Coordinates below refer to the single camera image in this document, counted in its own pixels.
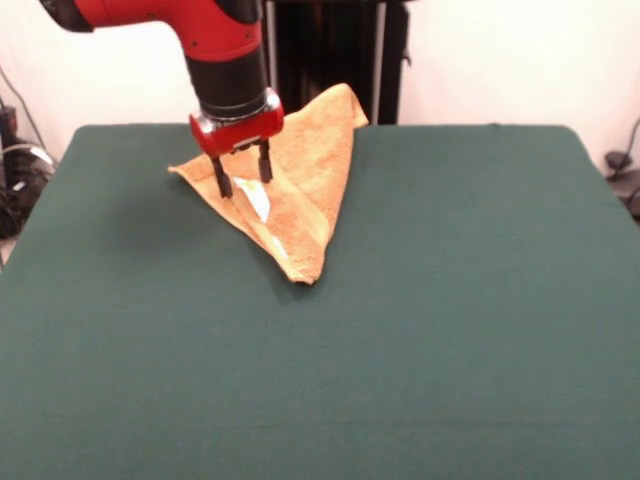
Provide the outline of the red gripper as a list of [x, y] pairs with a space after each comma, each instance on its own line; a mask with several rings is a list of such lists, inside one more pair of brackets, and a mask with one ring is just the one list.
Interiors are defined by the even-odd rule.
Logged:
[[[284, 110], [279, 95], [272, 88], [265, 90], [260, 108], [244, 117], [215, 119], [203, 112], [189, 116], [191, 133], [207, 155], [226, 155], [259, 144], [258, 167], [260, 180], [268, 184], [273, 178], [269, 139], [277, 135], [284, 125]], [[218, 156], [211, 158], [220, 196], [233, 196], [230, 177]]]

